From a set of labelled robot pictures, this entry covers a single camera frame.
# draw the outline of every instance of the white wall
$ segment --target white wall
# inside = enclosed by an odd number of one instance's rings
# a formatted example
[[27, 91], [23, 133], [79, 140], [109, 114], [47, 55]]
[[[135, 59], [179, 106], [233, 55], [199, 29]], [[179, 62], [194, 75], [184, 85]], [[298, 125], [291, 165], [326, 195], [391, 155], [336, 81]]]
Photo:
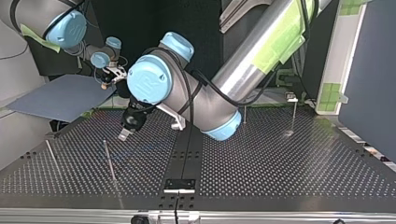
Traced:
[[[23, 52], [26, 42], [0, 22], [0, 59]], [[30, 50], [0, 60], [0, 170], [38, 146], [50, 131], [49, 120], [12, 113], [7, 104], [44, 84]]]

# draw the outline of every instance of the gray panel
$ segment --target gray panel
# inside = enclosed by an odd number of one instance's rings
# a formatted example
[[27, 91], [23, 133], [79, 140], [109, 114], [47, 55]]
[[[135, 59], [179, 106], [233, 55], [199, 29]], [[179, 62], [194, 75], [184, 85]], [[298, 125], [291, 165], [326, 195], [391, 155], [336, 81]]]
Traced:
[[367, 4], [361, 34], [346, 85], [347, 105], [339, 119], [352, 132], [396, 161], [396, 1]]
[[[224, 10], [232, 0], [221, 0], [222, 9]], [[267, 9], [267, 5], [260, 5], [252, 8], [244, 17], [241, 18], [227, 33], [223, 35], [223, 56], [222, 60], [226, 62], [236, 51], [239, 45], [248, 37], [250, 31], [254, 28], [257, 21], [262, 17], [262, 13]]]
[[8, 109], [47, 119], [72, 122], [104, 102], [115, 90], [102, 90], [93, 77], [65, 75], [27, 93]]
[[339, 2], [331, 1], [312, 24], [311, 39], [305, 54], [303, 83], [309, 96], [314, 99], [318, 98]]
[[53, 140], [57, 160], [42, 146], [11, 164], [0, 173], [0, 206], [158, 209], [178, 132], [169, 127], [171, 117], [155, 112], [140, 132], [121, 142], [121, 114], [96, 112]]
[[194, 133], [189, 151], [194, 210], [396, 212], [396, 174], [310, 108], [249, 109], [230, 140]]

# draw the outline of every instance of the black cable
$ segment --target black cable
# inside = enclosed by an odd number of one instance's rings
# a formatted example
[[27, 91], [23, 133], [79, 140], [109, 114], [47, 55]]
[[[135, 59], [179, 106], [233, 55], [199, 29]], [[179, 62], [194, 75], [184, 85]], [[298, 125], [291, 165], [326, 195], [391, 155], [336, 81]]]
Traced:
[[[303, 19], [304, 19], [304, 26], [305, 26], [305, 32], [303, 33], [303, 36], [305, 38], [305, 43], [307, 43], [309, 41], [309, 39], [311, 38], [311, 28], [314, 23], [314, 20], [318, 16], [319, 1], [315, 0], [315, 2], [314, 2], [314, 12], [312, 15], [311, 24], [309, 24], [308, 9], [306, 8], [305, 0], [301, 0], [301, 6], [303, 8]], [[297, 60], [295, 59], [294, 54], [291, 56], [291, 59], [294, 61], [294, 64], [297, 64]], [[296, 72], [297, 72], [297, 77], [300, 79], [300, 83], [303, 86], [304, 91], [306, 92], [306, 95], [310, 98], [310, 100], [314, 104], [314, 106], [317, 107], [317, 104], [314, 102], [314, 99], [310, 96], [308, 90], [306, 89], [306, 87], [303, 83], [303, 78], [301, 77], [300, 71], [298, 69], [296, 69]]]
[[267, 77], [267, 81], [264, 83], [264, 85], [262, 86], [262, 89], [259, 91], [259, 93], [251, 100], [248, 102], [236, 102], [235, 100], [231, 99], [230, 97], [228, 97], [226, 94], [224, 94], [215, 84], [213, 84], [212, 81], [210, 81], [206, 76], [204, 76], [204, 74], [202, 74], [200, 71], [198, 70], [194, 70], [197, 72], [198, 76], [200, 78], [202, 78], [207, 85], [210, 86], [210, 88], [212, 88], [218, 95], [220, 95], [225, 101], [227, 101], [228, 103], [230, 103], [231, 105], [234, 106], [245, 106], [245, 105], [251, 105], [254, 102], [256, 102], [260, 96], [262, 95], [262, 93], [265, 91], [265, 89], [267, 88], [267, 86], [270, 84], [271, 80], [276, 76], [277, 71], [280, 69], [280, 67], [282, 66], [281, 63], [279, 63], [276, 68], [274, 69], [274, 71], [272, 71]]
[[300, 0], [301, 6], [303, 8], [303, 20], [304, 20], [304, 26], [305, 26], [305, 32], [303, 33], [303, 37], [305, 38], [306, 41], [311, 38], [311, 29], [309, 26], [309, 19], [308, 19], [308, 10], [306, 9], [306, 2], [305, 0]]
[[178, 224], [177, 203], [176, 203], [176, 206], [175, 206], [174, 214], [175, 214], [175, 223]]
[[28, 50], [28, 49], [29, 49], [29, 45], [26, 43], [26, 47], [21, 53], [18, 53], [18, 54], [12, 55], [12, 56], [7, 56], [7, 57], [4, 57], [4, 58], [0, 58], [0, 60], [16, 58], [16, 57], [21, 56], [22, 54], [24, 54], [26, 52], [26, 50]]
[[[295, 64], [297, 64], [297, 60], [295, 59], [294, 54], [291, 55], [291, 59], [294, 61]], [[297, 73], [297, 77], [300, 79], [300, 84], [303, 86], [303, 89], [306, 92], [306, 95], [311, 100], [312, 104], [314, 104], [314, 106], [317, 107], [317, 103], [315, 102], [316, 100], [311, 97], [311, 95], [309, 94], [308, 90], [306, 89], [306, 86], [303, 83], [303, 78], [301, 77], [301, 74], [300, 74], [300, 71], [298, 70], [298, 68], [296, 68], [296, 73]]]
[[162, 52], [166, 53], [176, 63], [177, 68], [180, 70], [180, 73], [183, 76], [184, 84], [186, 85], [187, 95], [189, 97], [190, 124], [193, 125], [193, 123], [194, 123], [194, 101], [192, 99], [191, 87], [190, 87], [190, 83], [189, 83], [189, 79], [187, 77], [186, 71], [184, 71], [184, 68], [181, 65], [181, 62], [178, 59], [178, 57], [175, 55], [175, 53], [173, 53], [169, 49], [163, 49], [163, 48], [158, 48], [158, 47], [157, 48], [151, 48], [151, 49], [145, 50], [143, 52], [143, 55], [149, 54], [149, 53], [151, 53], [154, 50], [159, 50], [159, 51], [162, 51]]

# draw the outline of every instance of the black panel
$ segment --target black panel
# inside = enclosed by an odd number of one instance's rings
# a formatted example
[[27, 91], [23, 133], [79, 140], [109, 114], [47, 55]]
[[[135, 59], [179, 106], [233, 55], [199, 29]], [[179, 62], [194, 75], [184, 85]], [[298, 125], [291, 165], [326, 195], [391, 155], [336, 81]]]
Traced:
[[309, 96], [314, 99], [318, 98], [339, 2], [339, 0], [331, 1], [315, 19], [311, 30], [311, 39], [305, 56], [303, 83]]
[[122, 40], [121, 55], [133, 64], [145, 49], [158, 46], [168, 31], [195, 47], [189, 70], [213, 77], [220, 67], [220, 0], [93, 1], [104, 36]]

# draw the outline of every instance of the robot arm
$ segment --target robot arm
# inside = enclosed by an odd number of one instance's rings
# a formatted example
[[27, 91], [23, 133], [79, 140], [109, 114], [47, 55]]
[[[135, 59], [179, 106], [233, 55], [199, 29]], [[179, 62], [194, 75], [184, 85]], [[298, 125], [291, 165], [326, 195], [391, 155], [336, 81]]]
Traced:
[[23, 24], [65, 52], [90, 60], [111, 75], [110, 81], [126, 78], [125, 70], [118, 66], [120, 40], [109, 37], [102, 48], [85, 45], [87, 21], [78, 11], [83, 3], [84, 0], [0, 0], [0, 20], [18, 33]]
[[202, 86], [183, 71], [193, 55], [192, 44], [181, 35], [168, 33], [158, 48], [131, 67], [127, 77], [129, 90], [141, 102], [161, 103], [158, 107], [165, 107], [168, 114], [190, 120], [189, 83], [193, 92], [193, 124], [216, 140], [226, 140], [241, 123], [238, 102], [244, 101], [266, 76], [272, 76], [275, 68], [304, 43], [304, 25], [309, 18], [312, 20], [314, 11], [319, 14], [330, 2], [318, 0], [315, 4], [314, 0], [304, 0], [304, 8], [300, 0], [275, 0], [220, 68], [210, 87]]
[[108, 38], [100, 49], [88, 46], [80, 55], [78, 44], [85, 35], [86, 21], [76, 9], [83, 0], [0, 0], [0, 19], [18, 32], [20, 24], [27, 25], [49, 42], [115, 74], [116, 81], [127, 78], [132, 104], [148, 109], [125, 111], [120, 139], [125, 139], [129, 130], [138, 131], [146, 114], [157, 106], [177, 120], [172, 127], [182, 130], [184, 119], [190, 120], [203, 133], [222, 141], [230, 138], [241, 122], [239, 102], [305, 42], [308, 19], [312, 20], [331, 1], [275, 0], [206, 87], [184, 71], [194, 48], [176, 33], [167, 33], [159, 47], [137, 60], [128, 74], [118, 70], [121, 42], [117, 38]]

